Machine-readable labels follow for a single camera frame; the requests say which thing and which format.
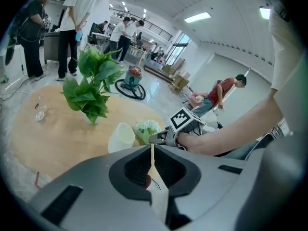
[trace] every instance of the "white cup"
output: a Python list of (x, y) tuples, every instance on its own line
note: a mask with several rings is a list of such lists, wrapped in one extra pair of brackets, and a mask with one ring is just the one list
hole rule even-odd
[(108, 152), (113, 153), (131, 148), (134, 141), (135, 134), (133, 129), (131, 129), (130, 125), (121, 122), (117, 125), (109, 139)]

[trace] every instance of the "man in red shirt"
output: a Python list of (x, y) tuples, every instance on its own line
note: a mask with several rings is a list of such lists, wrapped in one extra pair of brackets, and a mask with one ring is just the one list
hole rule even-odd
[(218, 108), (223, 108), (222, 100), (230, 91), (232, 86), (235, 85), (237, 88), (243, 88), (246, 86), (246, 77), (244, 75), (238, 75), (235, 78), (227, 78), (224, 81), (219, 80), (213, 87), (209, 95), (204, 98), (203, 104), (195, 110), (192, 110), (197, 116), (202, 117), (208, 111), (218, 104)]

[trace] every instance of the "green potted plant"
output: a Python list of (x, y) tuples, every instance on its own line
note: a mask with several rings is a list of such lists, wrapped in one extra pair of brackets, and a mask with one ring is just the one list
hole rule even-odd
[(74, 78), (66, 78), (63, 83), (62, 94), (68, 106), (74, 111), (82, 111), (93, 125), (98, 117), (107, 118), (109, 96), (103, 94), (110, 92), (110, 85), (123, 74), (122, 67), (111, 58), (113, 53), (103, 54), (93, 48), (80, 51), (81, 83), (78, 84)]

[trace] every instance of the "round wooden table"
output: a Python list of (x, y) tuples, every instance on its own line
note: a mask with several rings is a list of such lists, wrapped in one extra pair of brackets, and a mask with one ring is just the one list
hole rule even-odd
[[(61, 91), (62, 86), (46, 86), (32, 93), (19, 110), (11, 133), (11, 148), (19, 161), (51, 179), (86, 159), (108, 154), (109, 137), (120, 122), (134, 126), (152, 119), (161, 129), (165, 126), (150, 107), (114, 96), (107, 102), (108, 118), (93, 126), (81, 111), (68, 107)], [(44, 118), (36, 121), (39, 96), (46, 111)], [(139, 145), (135, 140), (133, 146)]]

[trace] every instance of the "small glass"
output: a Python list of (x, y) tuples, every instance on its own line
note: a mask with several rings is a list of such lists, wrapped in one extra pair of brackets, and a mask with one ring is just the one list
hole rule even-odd
[(42, 95), (40, 95), (38, 97), (38, 103), (37, 103), (37, 105), (35, 105), (35, 109), (37, 110), (37, 113), (35, 115), (35, 119), (37, 121), (41, 121), (44, 118), (45, 111), (46, 111), (46, 104), (44, 102)]

